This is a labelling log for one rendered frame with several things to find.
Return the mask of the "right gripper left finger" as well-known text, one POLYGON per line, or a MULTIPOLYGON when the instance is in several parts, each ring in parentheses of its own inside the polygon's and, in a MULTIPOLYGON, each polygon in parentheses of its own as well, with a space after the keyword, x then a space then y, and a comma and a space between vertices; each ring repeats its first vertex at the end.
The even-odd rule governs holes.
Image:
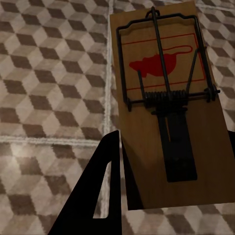
POLYGON ((122 235, 118 130, 103 137, 48 235, 122 235), (109 215, 93 218, 110 161, 109 215))

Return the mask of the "mousetrap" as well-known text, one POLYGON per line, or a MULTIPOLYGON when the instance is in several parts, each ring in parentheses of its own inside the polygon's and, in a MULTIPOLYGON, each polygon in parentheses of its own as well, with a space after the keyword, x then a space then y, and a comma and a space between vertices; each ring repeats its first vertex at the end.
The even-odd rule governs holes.
POLYGON ((110 14, 128 210, 235 202, 235 157, 195 2, 110 14))

